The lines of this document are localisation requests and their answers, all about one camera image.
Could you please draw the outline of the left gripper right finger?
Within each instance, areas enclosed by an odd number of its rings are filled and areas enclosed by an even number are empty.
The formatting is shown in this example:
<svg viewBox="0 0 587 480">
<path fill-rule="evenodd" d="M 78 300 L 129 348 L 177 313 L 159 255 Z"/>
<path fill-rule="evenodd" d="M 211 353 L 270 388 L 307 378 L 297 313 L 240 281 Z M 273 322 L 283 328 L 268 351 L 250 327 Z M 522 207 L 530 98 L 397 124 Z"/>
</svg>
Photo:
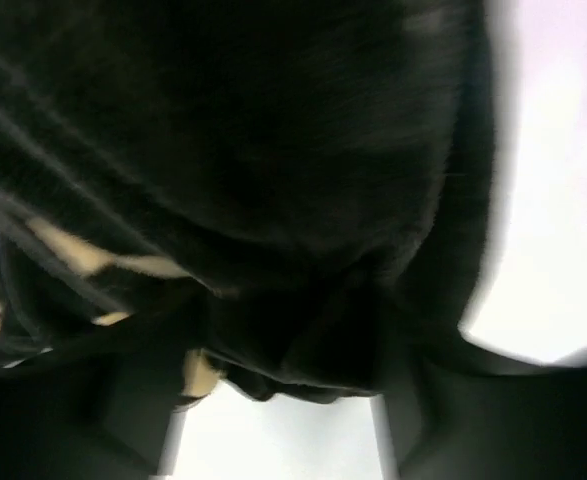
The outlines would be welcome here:
<svg viewBox="0 0 587 480">
<path fill-rule="evenodd" d="M 587 479 L 587 349 L 541 366 L 383 330 L 386 479 Z"/>
</svg>

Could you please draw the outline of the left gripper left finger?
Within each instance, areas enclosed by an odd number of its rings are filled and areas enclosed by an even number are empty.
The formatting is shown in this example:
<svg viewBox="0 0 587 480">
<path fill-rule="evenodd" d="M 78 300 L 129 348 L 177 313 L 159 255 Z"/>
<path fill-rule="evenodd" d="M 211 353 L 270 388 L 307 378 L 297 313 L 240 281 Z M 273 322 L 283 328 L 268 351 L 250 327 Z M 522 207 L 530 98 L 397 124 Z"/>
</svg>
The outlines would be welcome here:
<svg viewBox="0 0 587 480">
<path fill-rule="evenodd" d="M 39 367 L 0 369 L 0 479 L 168 474 L 184 357 L 198 343 L 177 309 L 105 328 Z"/>
</svg>

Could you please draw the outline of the black pillowcase with beige flowers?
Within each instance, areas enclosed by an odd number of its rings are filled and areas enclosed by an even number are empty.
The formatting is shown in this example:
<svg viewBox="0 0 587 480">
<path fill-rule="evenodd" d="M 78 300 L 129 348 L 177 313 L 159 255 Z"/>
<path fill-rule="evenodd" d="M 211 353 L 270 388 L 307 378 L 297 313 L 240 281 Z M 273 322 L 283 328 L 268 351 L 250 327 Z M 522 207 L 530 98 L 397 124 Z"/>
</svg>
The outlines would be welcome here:
<svg viewBox="0 0 587 480">
<path fill-rule="evenodd" d="M 482 1 L 0 1 L 0 376 L 186 326 L 187 395 L 380 392 L 461 342 Z"/>
</svg>

